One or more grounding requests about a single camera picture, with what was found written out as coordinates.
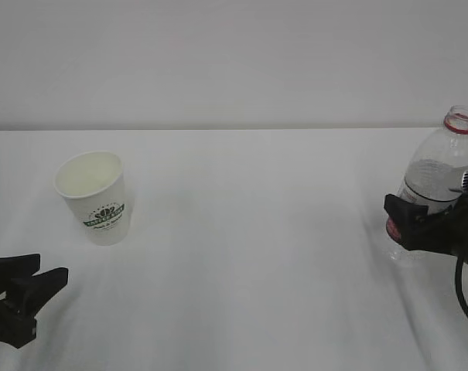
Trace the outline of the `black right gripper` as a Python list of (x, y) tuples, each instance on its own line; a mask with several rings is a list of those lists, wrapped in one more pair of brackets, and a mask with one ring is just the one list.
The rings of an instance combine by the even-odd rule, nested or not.
[(427, 206), (387, 194), (384, 210), (388, 214), (389, 237), (405, 250), (450, 250), (450, 213), (454, 232), (451, 254), (457, 257), (468, 244), (468, 196), (461, 196), (454, 208), (449, 206), (438, 213), (429, 213)]

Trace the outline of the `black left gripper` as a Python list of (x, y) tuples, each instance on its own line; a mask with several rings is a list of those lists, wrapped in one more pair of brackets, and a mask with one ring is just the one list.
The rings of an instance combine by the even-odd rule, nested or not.
[(34, 317), (68, 283), (65, 267), (35, 274), (40, 261), (39, 254), (0, 257), (0, 342), (16, 349), (36, 338)]

